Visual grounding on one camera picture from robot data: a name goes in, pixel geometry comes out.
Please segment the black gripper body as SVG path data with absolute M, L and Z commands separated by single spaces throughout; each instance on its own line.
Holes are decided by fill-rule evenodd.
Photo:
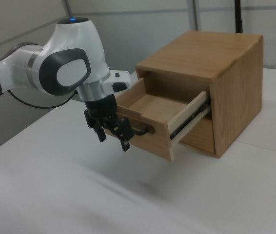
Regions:
M 87 110 L 84 112 L 87 112 L 92 118 L 117 117 L 117 102 L 114 95 L 108 95 L 95 101 L 86 101 L 85 105 Z

